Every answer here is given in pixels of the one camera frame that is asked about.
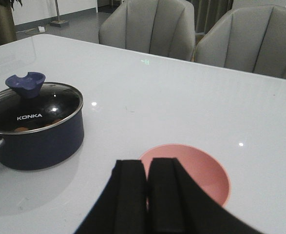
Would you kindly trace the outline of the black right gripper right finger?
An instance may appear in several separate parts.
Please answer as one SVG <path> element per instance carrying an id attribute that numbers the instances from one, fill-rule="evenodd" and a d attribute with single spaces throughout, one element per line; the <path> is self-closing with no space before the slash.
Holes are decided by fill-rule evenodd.
<path id="1" fill-rule="evenodd" d="M 154 158 L 148 183 L 153 234 L 257 234 L 210 198 L 176 158 Z"/>

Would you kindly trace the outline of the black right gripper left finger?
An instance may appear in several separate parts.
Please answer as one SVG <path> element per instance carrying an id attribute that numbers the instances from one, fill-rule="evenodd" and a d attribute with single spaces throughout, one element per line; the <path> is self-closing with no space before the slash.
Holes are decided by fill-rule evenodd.
<path id="1" fill-rule="evenodd" d="M 117 160 L 104 190 L 76 234 L 144 234 L 146 176 L 140 160 Z"/>

